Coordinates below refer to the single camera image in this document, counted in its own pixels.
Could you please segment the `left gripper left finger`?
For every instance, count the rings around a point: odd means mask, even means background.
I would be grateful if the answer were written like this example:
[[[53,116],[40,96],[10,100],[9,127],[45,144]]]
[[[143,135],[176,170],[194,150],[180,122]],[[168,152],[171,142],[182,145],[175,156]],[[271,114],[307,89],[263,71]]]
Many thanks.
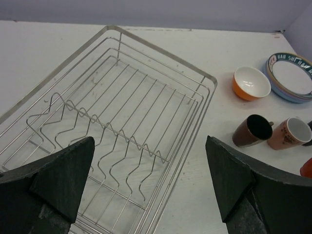
[[[75,223],[95,151],[80,141],[0,175],[2,234],[67,234]]]

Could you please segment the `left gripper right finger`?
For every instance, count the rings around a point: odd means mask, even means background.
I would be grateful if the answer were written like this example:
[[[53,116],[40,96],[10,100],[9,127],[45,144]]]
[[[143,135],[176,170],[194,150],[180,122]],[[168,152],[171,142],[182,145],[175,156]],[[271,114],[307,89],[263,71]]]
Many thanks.
[[[230,234],[310,234],[312,180],[270,166],[215,137],[205,144],[222,222]]]

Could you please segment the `orange red mug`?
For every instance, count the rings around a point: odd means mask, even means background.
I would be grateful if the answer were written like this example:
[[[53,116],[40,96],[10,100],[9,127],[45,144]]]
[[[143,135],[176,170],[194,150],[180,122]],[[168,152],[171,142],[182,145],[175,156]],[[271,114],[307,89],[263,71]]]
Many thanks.
[[[303,177],[312,178],[312,158],[310,158],[304,165],[300,168],[300,175]]]

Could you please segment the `brown striped mug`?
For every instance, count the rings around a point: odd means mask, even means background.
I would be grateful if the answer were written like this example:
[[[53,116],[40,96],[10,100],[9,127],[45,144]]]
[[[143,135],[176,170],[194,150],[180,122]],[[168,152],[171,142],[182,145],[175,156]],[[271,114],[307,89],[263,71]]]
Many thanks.
[[[272,137],[273,125],[272,121],[266,120],[261,115],[250,115],[237,127],[232,141],[237,147],[259,144]]]

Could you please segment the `pink textured cup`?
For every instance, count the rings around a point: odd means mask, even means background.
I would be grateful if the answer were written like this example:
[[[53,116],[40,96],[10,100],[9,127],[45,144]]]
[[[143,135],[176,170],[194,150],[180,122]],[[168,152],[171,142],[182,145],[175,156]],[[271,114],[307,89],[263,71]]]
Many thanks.
[[[307,126],[297,117],[291,117],[280,123],[274,130],[267,144],[274,150],[284,150],[299,145],[305,141]]]

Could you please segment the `black mug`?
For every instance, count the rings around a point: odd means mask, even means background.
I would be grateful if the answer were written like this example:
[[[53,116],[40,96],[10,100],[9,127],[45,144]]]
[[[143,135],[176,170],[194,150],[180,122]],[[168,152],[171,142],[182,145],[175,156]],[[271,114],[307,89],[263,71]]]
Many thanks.
[[[308,122],[306,124],[307,129],[305,132],[305,143],[303,144],[303,146],[311,146],[312,145],[312,121]]]

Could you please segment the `orange bowl white inside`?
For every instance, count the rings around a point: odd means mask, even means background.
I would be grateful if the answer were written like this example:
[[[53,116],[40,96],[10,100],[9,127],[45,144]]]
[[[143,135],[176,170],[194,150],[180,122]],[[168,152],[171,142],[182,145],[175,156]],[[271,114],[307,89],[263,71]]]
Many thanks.
[[[233,74],[232,89],[239,98],[254,101],[268,96],[271,92],[271,84],[258,69],[239,67]]]

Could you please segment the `blue plate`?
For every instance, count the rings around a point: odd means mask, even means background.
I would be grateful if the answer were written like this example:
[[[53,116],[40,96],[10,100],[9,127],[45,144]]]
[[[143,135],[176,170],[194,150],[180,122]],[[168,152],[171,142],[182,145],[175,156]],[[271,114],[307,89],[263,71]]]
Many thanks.
[[[273,76],[271,75],[269,69],[268,69],[268,62],[269,60],[266,60],[265,64],[263,65],[263,73],[268,78],[272,91],[277,94],[279,97],[283,98],[284,100],[296,103],[296,104],[303,104],[303,103],[309,103],[312,100],[311,99],[302,99],[300,97],[295,97],[294,95],[288,93],[287,91],[283,90],[282,88],[279,88],[279,86],[276,84],[276,82],[273,79]]]

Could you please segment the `dark green plate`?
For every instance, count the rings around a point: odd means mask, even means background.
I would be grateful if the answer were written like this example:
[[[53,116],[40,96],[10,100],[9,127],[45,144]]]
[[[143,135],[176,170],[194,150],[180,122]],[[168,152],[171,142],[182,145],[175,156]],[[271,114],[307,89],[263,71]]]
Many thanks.
[[[298,98],[312,98],[312,63],[296,54],[279,52],[266,62],[266,71],[275,85]]]

